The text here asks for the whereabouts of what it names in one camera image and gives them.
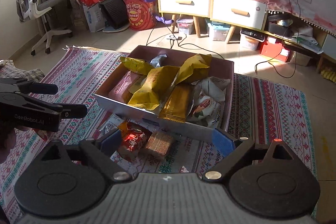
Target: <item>clear plastic container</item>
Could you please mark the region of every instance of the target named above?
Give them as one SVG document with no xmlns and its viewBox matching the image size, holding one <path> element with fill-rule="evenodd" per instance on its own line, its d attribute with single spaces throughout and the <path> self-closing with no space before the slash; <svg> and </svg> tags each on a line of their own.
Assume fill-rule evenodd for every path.
<svg viewBox="0 0 336 224">
<path fill-rule="evenodd" d="M 192 34 L 194 31 L 194 20 L 189 18 L 176 20 L 178 32 Z"/>
<path fill-rule="evenodd" d="M 259 46 L 259 41 L 241 34 L 240 35 L 240 46 L 256 51 Z"/>
<path fill-rule="evenodd" d="M 225 41 L 226 36 L 230 30 L 230 25 L 221 22 L 210 21 L 209 19 L 206 19 L 206 22 L 208 25 L 209 39 L 211 41 Z"/>
</svg>

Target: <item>tiled floor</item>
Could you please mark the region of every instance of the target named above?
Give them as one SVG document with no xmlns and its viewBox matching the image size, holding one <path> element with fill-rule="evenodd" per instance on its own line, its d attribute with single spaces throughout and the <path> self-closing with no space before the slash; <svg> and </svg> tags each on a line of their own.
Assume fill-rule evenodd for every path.
<svg viewBox="0 0 336 224">
<path fill-rule="evenodd" d="M 137 45 L 146 45 L 150 31 L 135 32 L 127 30 L 121 33 L 84 32 L 74 34 L 72 38 L 53 38 L 49 55 L 44 53 L 43 46 L 41 46 L 36 51 L 36 56 L 32 57 L 30 50 L 27 50 L 17 60 L 14 60 L 14 64 L 21 69 L 40 68 L 47 73 L 65 54 L 63 48 L 66 45 L 90 46 L 131 52 Z M 170 47 L 169 41 L 164 37 L 160 37 L 168 33 L 169 30 L 164 26 L 154 29 L 149 41 L 153 41 L 156 38 L 157 40 L 153 41 L 150 46 Z M 336 203 L 336 85 L 315 73 L 314 67 L 297 66 L 295 75 L 290 79 L 286 79 L 279 76 L 271 65 L 263 63 L 258 66 L 258 74 L 256 75 L 254 72 L 255 64 L 265 59 L 256 54 L 255 51 L 239 47 L 238 43 L 209 42 L 208 38 L 199 39 L 196 35 L 188 36 L 183 43 L 194 43 L 199 47 L 221 54 L 225 59 L 234 61 L 236 73 L 283 83 L 305 92 L 314 133 L 318 179 L 321 185 L 318 220 L 324 222 L 336 219 L 336 210 L 333 209 Z M 205 50 L 197 49 L 193 45 L 184 45 L 181 48 L 175 43 L 173 48 L 197 53 L 209 53 Z M 293 73 L 293 64 L 274 63 L 274 65 L 285 76 L 290 76 Z"/>
</svg>

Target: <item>red bucket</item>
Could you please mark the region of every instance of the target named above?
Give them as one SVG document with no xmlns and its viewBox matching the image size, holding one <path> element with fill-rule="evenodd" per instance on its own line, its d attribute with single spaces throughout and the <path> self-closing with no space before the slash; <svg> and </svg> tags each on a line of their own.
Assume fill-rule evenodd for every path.
<svg viewBox="0 0 336 224">
<path fill-rule="evenodd" d="M 152 29 L 155 25 L 155 3 L 145 0 L 125 0 L 130 28 L 136 31 Z"/>
</svg>

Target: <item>drawer handle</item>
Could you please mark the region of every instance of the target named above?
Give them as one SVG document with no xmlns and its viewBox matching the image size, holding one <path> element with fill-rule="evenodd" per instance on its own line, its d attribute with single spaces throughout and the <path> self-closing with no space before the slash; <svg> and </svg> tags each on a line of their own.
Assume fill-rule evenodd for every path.
<svg viewBox="0 0 336 224">
<path fill-rule="evenodd" d="M 179 4 L 194 5 L 192 0 L 177 0 L 176 2 Z"/>
<path fill-rule="evenodd" d="M 238 10 L 238 9 L 234 9 L 234 8 L 231 8 L 231 11 L 236 15 L 241 15 L 241 16 L 244 16 L 244 17 L 250 17 L 249 12 L 247 12 L 247 11 L 242 11 L 242 10 Z"/>
</svg>

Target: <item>pink snack packet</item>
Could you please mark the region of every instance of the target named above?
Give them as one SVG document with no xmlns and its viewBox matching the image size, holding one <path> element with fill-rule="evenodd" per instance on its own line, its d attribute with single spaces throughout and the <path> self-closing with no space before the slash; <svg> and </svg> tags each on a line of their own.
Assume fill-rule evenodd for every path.
<svg viewBox="0 0 336 224">
<path fill-rule="evenodd" d="M 132 93 L 128 91 L 141 75 L 128 71 L 119 83 L 109 92 L 109 98 L 127 104 L 132 97 Z"/>
</svg>

